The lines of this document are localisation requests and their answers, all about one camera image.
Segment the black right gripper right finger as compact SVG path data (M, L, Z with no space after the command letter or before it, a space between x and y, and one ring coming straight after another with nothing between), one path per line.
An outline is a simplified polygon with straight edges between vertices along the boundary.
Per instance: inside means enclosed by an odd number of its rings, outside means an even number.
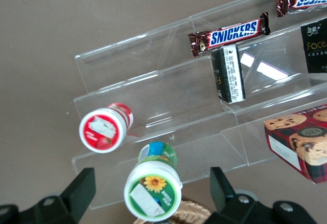
M236 193L220 167L212 167L210 191L216 212L205 223L316 223L301 205L276 201L271 208L246 193Z

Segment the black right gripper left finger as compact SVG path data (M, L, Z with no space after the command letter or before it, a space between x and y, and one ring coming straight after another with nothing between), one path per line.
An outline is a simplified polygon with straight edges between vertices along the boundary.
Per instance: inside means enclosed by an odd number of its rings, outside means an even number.
M48 196L22 212L1 206L1 223L79 223L96 194L95 170L84 168L58 196Z

